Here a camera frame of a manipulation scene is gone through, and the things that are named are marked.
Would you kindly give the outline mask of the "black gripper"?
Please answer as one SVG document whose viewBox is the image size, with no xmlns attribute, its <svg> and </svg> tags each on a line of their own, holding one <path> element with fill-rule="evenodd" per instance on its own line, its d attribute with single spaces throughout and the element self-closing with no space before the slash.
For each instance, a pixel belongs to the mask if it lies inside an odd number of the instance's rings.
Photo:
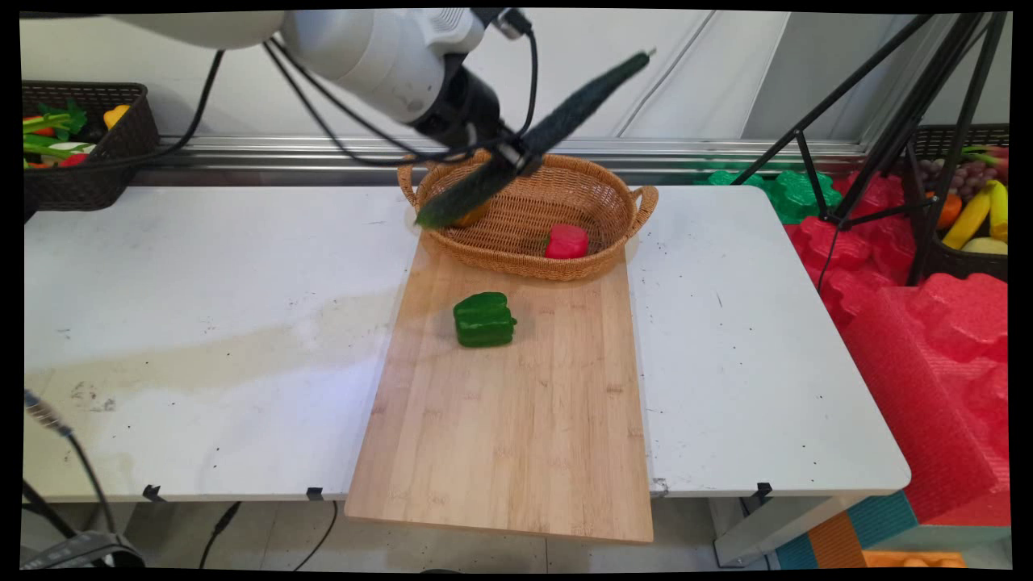
<svg viewBox="0 0 1033 581">
<path fill-rule="evenodd" d="M 512 162 L 516 177 L 531 176 L 543 163 L 541 154 L 527 150 L 520 133 L 506 128 L 493 89 L 462 64 L 447 64 L 434 102 L 411 127 L 450 150 L 484 148 Z"/>
</svg>

